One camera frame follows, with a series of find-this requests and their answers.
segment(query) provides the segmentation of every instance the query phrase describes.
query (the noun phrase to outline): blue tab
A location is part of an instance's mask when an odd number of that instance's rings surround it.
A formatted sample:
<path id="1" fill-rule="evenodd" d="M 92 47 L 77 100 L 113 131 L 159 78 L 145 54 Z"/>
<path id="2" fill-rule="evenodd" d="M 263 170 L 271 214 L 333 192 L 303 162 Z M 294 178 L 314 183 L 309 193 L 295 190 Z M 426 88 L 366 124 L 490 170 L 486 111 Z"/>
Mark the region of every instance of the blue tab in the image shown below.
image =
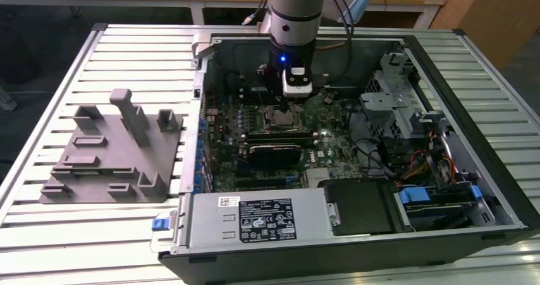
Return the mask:
<path id="1" fill-rule="evenodd" d="M 406 195 L 405 190 L 399 191 L 399 199 L 402 204 L 406 204 L 410 202 L 409 196 Z"/>
<path id="2" fill-rule="evenodd" d="M 476 198 L 477 200 L 481 199 L 481 191 L 480 191 L 478 186 L 472 185 L 470 191 L 472 191 L 472 195 L 474 196 L 474 198 Z"/>
<path id="3" fill-rule="evenodd" d="M 199 185 L 203 182 L 203 176 L 200 174 L 195 174 L 194 183 Z"/>
<path id="4" fill-rule="evenodd" d="M 403 188 L 399 192 L 399 199 L 402 204 L 409 202 L 429 202 L 432 200 L 424 187 Z"/>
<path id="5" fill-rule="evenodd" d="M 168 218 L 152 220 L 152 231 L 168 230 Z"/>
<path id="6" fill-rule="evenodd" d="M 206 130 L 206 120 L 204 119 L 199 119 L 199 129 Z"/>

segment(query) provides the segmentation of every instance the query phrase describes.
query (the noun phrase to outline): metal bracket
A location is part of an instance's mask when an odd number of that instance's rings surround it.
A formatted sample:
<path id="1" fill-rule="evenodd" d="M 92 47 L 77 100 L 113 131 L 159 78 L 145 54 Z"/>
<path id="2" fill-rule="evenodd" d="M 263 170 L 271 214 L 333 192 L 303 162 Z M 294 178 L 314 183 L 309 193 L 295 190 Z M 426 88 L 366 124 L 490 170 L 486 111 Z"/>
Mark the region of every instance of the metal bracket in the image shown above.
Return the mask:
<path id="1" fill-rule="evenodd" d="M 187 246 L 187 228 L 190 223 L 190 206 L 192 194 L 184 193 L 179 195 L 179 210 L 175 213 L 171 225 L 174 225 L 175 235 L 174 241 L 176 246 Z"/>
<path id="2" fill-rule="evenodd" d="M 214 52 L 210 33 L 198 33 L 194 35 L 194 40 L 191 41 L 191 52 L 194 53 L 194 58 L 200 59 Z"/>
<path id="3" fill-rule="evenodd" d="M 331 226 L 338 226 L 341 225 L 341 218 L 339 218 L 339 212 L 338 212 L 338 207 L 335 206 L 334 203 L 327 203 L 326 208 L 329 209 L 329 218 L 330 218 L 330 224 Z"/>
<path id="4" fill-rule="evenodd" d="M 436 124 L 445 117 L 441 112 L 415 112 L 410 117 L 410 125 L 413 126 L 413 133 L 421 134 L 424 133 L 425 125 Z"/>
<path id="5" fill-rule="evenodd" d="M 382 92 L 369 92 L 361 95 L 363 107 L 370 111 L 391 111 L 394 108 L 406 107 L 402 97 Z"/>
<path id="6" fill-rule="evenodd" d="M 200 59 L 191 60 L 191 67 L 194 67 L 196 70 L 200 70 L 199 61 L 200 61 Z"/>
<path id="7" fill-rule="evenodd" d="M 406 75 L 414 65 L 405 53 L 386 54 L 381 59 L 381 66 L 385 73 Z"/>

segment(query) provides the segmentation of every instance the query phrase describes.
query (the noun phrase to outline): table leg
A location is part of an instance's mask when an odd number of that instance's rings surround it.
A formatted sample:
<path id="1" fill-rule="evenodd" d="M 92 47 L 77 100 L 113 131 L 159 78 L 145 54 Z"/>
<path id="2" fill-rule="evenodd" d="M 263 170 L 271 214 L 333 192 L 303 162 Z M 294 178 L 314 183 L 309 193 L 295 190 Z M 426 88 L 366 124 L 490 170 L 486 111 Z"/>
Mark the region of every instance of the table leg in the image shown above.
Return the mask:
<path id="1" fill-rule="evenodd" d="M 80 6 L 69 6 L 69 10 L 73 18 L 79 18 L 83 15 L 83 10 Z"/>
<path id="2" fill-rule="evenodd" d="M 190 2 L 188 8 L 191 10 L 191 18 L 194 19 L 194 25 L 204 24 L 204 15 L 203 15 L 203 2 Z"/>
<path id="3" fill-rule="evenodd" d="M 15 110 L 16 107 L 17 107 L 16 101 L 10 98 L 10 96 L 0 86 L 0 109 L 10 111 Z"/>
<path id="4" fill-rule="evenodd" d="M 425 6 L 422 14 L 418 16 L 418 19 L 414 24 L 414 29 L 429 29 L 432 26 L 433 19 L 436 18 L 438 5 Z"/>

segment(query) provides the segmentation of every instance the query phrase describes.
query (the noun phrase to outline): gray floor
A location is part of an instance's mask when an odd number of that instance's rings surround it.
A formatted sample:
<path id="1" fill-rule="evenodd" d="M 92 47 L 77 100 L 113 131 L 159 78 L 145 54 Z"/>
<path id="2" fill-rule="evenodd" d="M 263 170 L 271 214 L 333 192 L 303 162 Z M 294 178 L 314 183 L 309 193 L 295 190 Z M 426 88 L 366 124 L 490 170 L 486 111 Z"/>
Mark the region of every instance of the gray floor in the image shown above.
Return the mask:
<path id="1" fill-rule="evenodd" d="M 207 23 L 235 25 L 248 14 L 240 10 L 207 10 Z M 52 93 L 69 68 L 93 23 L 191 24 L 184 8 L 83 8 L 75 18 L 68 7 L 0 6 L 0 27 L 16 29 L 41 67 L 40 76 L 23 85 L 1 82 L 19 102 L 15 111 L 0 111 L 0 181 L 17 157 Z M 9 54 L 0 49 L 0 54 Z M 540 35 L 524 46 L 502 74 L 540 112 Z"/>

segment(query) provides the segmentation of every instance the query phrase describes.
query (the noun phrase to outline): blue drive latch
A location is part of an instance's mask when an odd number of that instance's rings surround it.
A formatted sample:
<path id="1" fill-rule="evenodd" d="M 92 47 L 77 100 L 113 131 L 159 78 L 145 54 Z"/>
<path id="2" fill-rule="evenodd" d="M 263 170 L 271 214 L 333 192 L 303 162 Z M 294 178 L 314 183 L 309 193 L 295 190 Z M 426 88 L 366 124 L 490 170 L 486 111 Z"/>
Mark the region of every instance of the blue drive latch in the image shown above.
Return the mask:
<path id="1" fill-rule="evenodd" d="M 481 199 L 481 191 L 480 191 L 478 186 L 472 185 L 470 186 L 470 192 L 472 192 L 472 195 L 474 196 L 476 200 Z"/>
<path id="2" fill-rule="evenodd" d="M 167 231 L 168 230 L 168 218 L 154 219 L 152 220 L 152 231 Z"/>
<path id="3" fill-rule="evenodd" d="M 432 200 L 424 187 L 403 188 L 402 191 L 399 191 L 399 199 L 402 204 L 410 202 L 429 202 Z"/>

